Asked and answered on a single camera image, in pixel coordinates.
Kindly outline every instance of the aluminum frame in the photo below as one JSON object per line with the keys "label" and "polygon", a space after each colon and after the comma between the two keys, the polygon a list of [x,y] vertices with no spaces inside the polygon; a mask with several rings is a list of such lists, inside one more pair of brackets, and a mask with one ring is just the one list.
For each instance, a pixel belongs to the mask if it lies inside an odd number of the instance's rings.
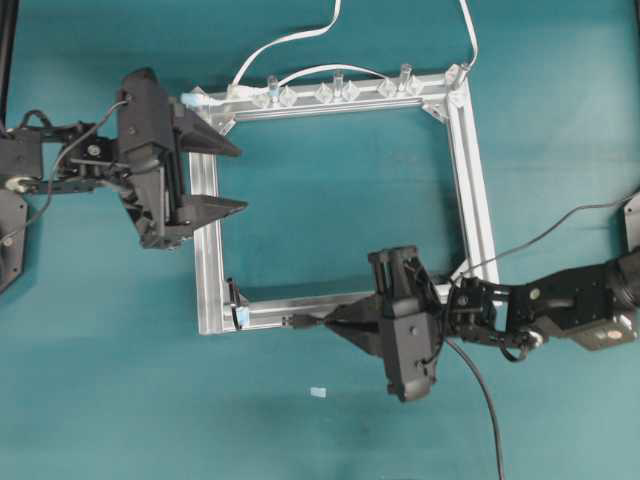
{"label": "aluminum frame", "polygon": [[[466,253],[466,260],[457,272],[464,272],[470,265],[481,264],[493,258],[495,247],[469,84],[466,78],[462,82],[459,81],[463,73],[464,68],[452,65],[443,73],[412,77],[412,80],[417,82],[415,84],[421,87],[417,93],[416,89],[413,89],[415,94],[409,94],[408,89],[403,88],[400,78],[392,81],[396,86],[400,86],[401,91],[388,95],[381,93],[380,80],[354,81],[353,84],[359,92],[357,98],[344,100],[340,97],[327,103],[316,95],[322,84],[293,87],[297,99],[295,104],[289,106],[274,100],[268,106],[260,108],[256,106],[254,98],[228,101],[226,93],[208,95],[200,89],[194,90],[190,98],[194,110],[223,134],[227,134],[236,123],[245,121],[422,108],[443,123],[448,131]],[[216,157],[190,154],[189,164],[192,193],[218,196]],[[194,248],[199,333],[209,335],[236,331],[232,317],[232,308],[236,305],[230,303],[230,290],[224,270],[221,222],[217,221],[196,230]],[[499,282],[495,262],[479,266],[472,273],[481,279]],[[445,300],[449,284],[438,285],[437,289],[441,299]],[[238,310],[242,310],[242,314],[248,315],[250,319],[243,330],[279,327],[284,319],[294,313],[322,316],[341,304],[354,302],[371,293],[353,292],[255,303],[250,303],[241,296],[242,306],[238,306]]]}

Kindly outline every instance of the black cable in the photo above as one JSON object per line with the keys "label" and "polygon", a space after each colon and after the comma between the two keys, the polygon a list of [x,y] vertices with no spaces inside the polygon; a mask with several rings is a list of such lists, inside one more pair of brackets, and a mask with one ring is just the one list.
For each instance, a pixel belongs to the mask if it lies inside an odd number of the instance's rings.
{"label": "black cable", "polygon": [[480,384],[480,388],[482,388],[482,393],[484,394],[484,398],[487,401],[487,407],[489,408],[489,414],[491,415],[491,424],[493,425],[493,440],[496,447],[496,463],[498,467],[498,478],[500,480],[504,480],[504,465],[502,461],[502,439],[500,438],[500,428],[498,427],[498,417],[496,416],[496,410],[493,407],[493,400],[491,400],[491,394],[489,393],[489,389],[487,385],[484,383],[484,378],[482,378],[482,374],[473,360],[465,353],[462,348],[460,348],[455,342],[447,339],[447,344],[464,360],[464,363],[471,369],[473,375],[478,380]]}
{"label": "black cable", "polygon": [[67,145],[65,148],[62,149],[62,151],[58,154],[58,157],[56,158],[55,162],[53,162],[53,167],[51,167],[51,174],[49,175],[49,180],[47,181],[47,200],[44,202],[44,205],[42,206],[42,208],[40,208],[40,210],[34,213],[31,216],[31,218],[29,218],[29,220],[23,223],[20,227],[4,235],[2,239],[0,239],[0,245],[4,245],[4,242],[6,240],[20,233],[21,231],[25,230],[29,225],[33,224],[33,222],[38,220],[44,214],[44,212],[49,208],[49,205],[51,205],[51,199],[53,197],[53,179],[56,175],[56,171],[58,170],[58,166],[60,165],[60,162],[62,161],[62,159],[71,150],[76,148],[80,143],[82,143],[88,137],[93,135],[96,132],[96,130],[98,130],[102,125],[107,123],[107,120],[109,120],[109,117],[111,117],[111,115],[113,114],[113,112],[116,111],[116,109],[120,108],[123,105],[126,105],[127,103],[129,102],[127,102],[126,100],[122,100],[120,102],[116,102],[113,105],[111,105],[111,107],[109,107],[109,109],[107,110],[107,113],[105,113],[104,117],[102,117],[102,119],[98,123],[96,123],[93,127],[91,127],[89,130],[87,130],[85,133],[80,135],[77,139],[75,139],[73,142],[71,142],[69,145]]}
{"label": "black cable", "polygon": [[31,119],[31,117],[38,118],[38,120],[40,120],[42,125],[46,128],[53,128],[51,120],[49,120],[49,117],[47,117],[47,115],[42,110],[29,110],[23,115],[22,121],[20,122],[20,125],[18,125],[18,128],[27,127],[29,125],[29,120]]}
{"label": "black cable", "polygon": [[549,228],[547,228],[544,232],[542,232],[541,234],[533,237],[531,240],[518,245],[516,247],[510,248],[509,250],[505,250],[502,253],[499,253],[498,255],[496,255],[495,257],[489,258],[488,260],[484,260],[480,263],[477,263],[471,267],[469,267],[467,270],[461,272],[458,274],[458,276],[453,280],[454,283],[458,281],[458,279],[463,276],[466,275],[467,273],[472,272],[473,270],[475,270],[478,267],[481,267],[483,265],[486,265],[487,263],[491,263],[491,262],[495,262],[496,260],[499,260],[503,257],[506,257],[507,255],[511,255],[513,253],[516,252],[520,252],[522,250],[524,250],[525,248],[529,248],[531,245],[533,245],[534,243],[539,242],[540,240],[542,240],[544,237],[546,237],[547,235],[549,235],[551,232],[553,232],[556,228],[558,228],[560,225],[562,225],[569,217],[571,217],[574,213],[579,212],[581,210],[593,210],[593,209],[599,209],[599,208],[613,208],[613,207],[619,207],[620,205],[622,205],[623,203],[628,202],[629,200],[631,200],[632,198],[635,198],[637,195],[640,195],[640,192],[636,192],[636,193],[632,193],[631,195],[627,195],[626,197],[623,197],[619,200],[616,200],[614,202],[609,202],[609,203],[594,203],[594,204],[587,204],[587,205],[578,205],[577,207],[573,208],[572,210],[568,211],[567,213],[565,213],[562,218],[560,218],[560,220],[558,220],[556,223],[554,223],[553,225],[551,225]]}

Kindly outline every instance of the gray metal plate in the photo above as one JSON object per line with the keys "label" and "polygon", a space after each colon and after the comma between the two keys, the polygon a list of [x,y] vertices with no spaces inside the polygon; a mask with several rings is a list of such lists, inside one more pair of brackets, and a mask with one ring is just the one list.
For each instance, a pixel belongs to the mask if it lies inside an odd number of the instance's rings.
{"label": "gray metal plate", "polygon": [[[28,206],[17,193],[0,190],[0,237],[27,221]],[[24,230],[13,237],[10,245],[0,245],[0,292],[22,274]]]}

